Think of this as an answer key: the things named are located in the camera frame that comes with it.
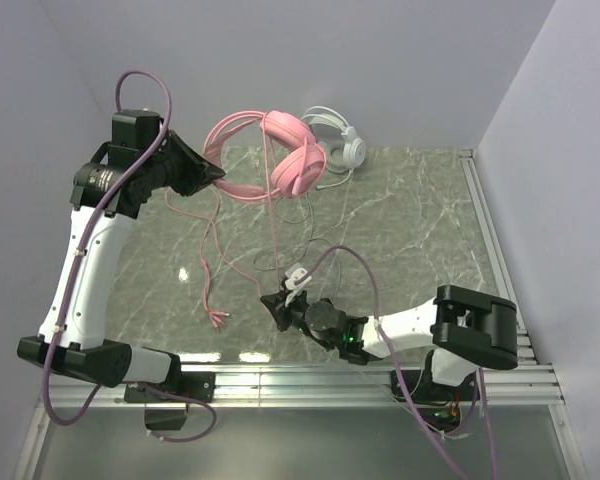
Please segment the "front aluminium rail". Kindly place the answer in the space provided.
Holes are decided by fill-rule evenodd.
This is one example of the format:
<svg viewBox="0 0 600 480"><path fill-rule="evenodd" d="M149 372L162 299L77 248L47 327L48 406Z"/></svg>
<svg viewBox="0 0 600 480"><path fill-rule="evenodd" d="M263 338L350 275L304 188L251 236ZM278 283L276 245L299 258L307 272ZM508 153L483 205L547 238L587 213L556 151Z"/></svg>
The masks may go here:
<svg viewBox="0 0 600 480"><path fill-rule="evenodd" d="M222 407L376 407L390 406L389 365L367 369L324 365L189 365L192 371L215 373L211 405ZM484 373L490 406L563 405L554 370L523 365L515 370Z"/></svg>

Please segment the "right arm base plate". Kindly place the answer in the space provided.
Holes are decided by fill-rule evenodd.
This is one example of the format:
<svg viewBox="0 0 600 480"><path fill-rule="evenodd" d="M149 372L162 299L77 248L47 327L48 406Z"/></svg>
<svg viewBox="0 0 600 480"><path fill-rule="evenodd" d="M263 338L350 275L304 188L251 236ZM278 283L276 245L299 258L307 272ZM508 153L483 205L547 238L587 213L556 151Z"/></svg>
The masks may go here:
<svg viewBox="0 0 600 480"><path fill-rule="evenodd" d="M412 400L415 403L424 403L431 399L431 394L428 392L427 382L430 380L430 375L425 370L402 370L401 375ZM389 373L389 393L399 402L405 402L405 396L400 387L398 374L395 370Z"/></svg>

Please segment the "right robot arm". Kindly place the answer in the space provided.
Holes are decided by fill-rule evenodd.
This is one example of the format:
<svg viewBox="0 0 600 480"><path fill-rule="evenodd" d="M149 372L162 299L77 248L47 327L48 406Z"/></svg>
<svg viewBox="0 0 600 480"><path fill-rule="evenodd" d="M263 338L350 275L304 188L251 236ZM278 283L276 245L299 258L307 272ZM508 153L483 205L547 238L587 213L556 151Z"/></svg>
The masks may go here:
<svg viewBox="0 0 600 480"><path fill-rule="evenodd" d="M260 301L279 331L294 328L354 365L429 348L431 380L447 387L460 385L480 367L506 371L518 366L517 306L483 292L443 285L427 302L378 320L349 315L328 298L310 303L304 290L282 289Z"/></svg>

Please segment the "right aluminium rail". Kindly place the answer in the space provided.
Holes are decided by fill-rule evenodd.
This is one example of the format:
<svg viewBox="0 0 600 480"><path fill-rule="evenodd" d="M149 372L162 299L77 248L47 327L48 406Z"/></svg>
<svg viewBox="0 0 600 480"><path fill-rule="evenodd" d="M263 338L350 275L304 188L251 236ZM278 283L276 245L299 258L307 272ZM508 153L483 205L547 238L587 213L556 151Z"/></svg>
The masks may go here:
<svg viewBox="0 0 600 480"><path fill-rule="evenodd" d="M516 298L503 251L478 176L473 151L471 149L461 149L459 151L459 160L467 182L471 201L476 212L482 238L487 249L487 256L493 271L498 295L518 305L518 300ZM521 364L537 364L537 356L533 349L521 310L517 311L516 319L518 327L517 344L519 362Z"/></svg>

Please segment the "white headphones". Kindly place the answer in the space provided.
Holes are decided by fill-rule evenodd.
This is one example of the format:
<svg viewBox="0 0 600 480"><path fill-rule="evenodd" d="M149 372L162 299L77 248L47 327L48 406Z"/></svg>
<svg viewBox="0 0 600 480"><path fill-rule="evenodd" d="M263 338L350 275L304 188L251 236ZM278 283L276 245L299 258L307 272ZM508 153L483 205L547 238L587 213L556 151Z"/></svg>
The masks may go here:
<svg viewBox="0 0 600 480"><path fill-rule="evenodd" d="M333 174L345 174L343 180L326 185L317 185L324 190L342 185L366 159L365 141L346 118L336 110L315 105L308 108L300 120L309 127L317 143L326 155L326 170Z"/></svg>

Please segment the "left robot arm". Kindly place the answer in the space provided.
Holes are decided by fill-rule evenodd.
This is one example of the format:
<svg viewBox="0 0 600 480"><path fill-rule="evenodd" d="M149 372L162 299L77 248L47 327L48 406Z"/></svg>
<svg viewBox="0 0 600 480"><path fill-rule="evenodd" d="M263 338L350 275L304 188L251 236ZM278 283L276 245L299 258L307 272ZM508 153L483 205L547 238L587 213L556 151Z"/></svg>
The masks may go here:
<svg viewBox="0 0 600 480"><path fill-rule="evenodd" d="M176 376L178 356L106 339L107 301L119 256L152 192L169 187L191 196L223 177L223 170L175 132L168 132L159 148L112 194L86 244L79 244L99 201L155 140L162 125L155 112L115 113L110 141L74 175L71 236L60 281L38 333L20 339L20 359L41 367L50 356L54 373L106 387L124 382L160 384Z"/></svg>

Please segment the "aluminium rail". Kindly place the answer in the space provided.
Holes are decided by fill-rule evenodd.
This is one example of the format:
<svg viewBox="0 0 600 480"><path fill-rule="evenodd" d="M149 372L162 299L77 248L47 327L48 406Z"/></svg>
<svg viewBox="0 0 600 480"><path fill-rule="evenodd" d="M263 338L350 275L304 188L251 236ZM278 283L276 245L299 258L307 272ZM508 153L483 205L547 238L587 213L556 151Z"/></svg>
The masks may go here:
<svg viewBox="0 0 600 480"><path fill-rule="evenodd" d="M367 369L324 365L189 365L192 371L215 373L211 405L222 407L376 407L390 406L389 365ZM490 406L563 405L554 370L523 365L515 370L484 373Z"/></svg>
<svg viewBox="0 0 600 480"><path fill-rule="evenodd" d="M478 176L473 151L471 149L461 149L459 151L459 160L467 182L471 201L476 212L482 238L487 249L487 256L493 271L498 295L518 305L518 300L516 298L503 251ZM516 319L518 327L517 344L519 362L521 364L537 364L537 356L533 349L521 310L517 311Z"/></svg>

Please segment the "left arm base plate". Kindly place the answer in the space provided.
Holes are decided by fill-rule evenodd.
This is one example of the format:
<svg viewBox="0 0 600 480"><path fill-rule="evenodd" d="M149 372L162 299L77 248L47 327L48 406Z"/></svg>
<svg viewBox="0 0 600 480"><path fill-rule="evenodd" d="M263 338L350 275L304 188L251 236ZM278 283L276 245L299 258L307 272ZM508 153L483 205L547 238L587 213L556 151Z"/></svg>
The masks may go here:
<svg viewBox="0 0 600 480"><path fill-rule="evenodd" d="M210 403L214 397L216 374L210 371L182 372L162 383L127 385L125 403L191 402Z"/></svg>

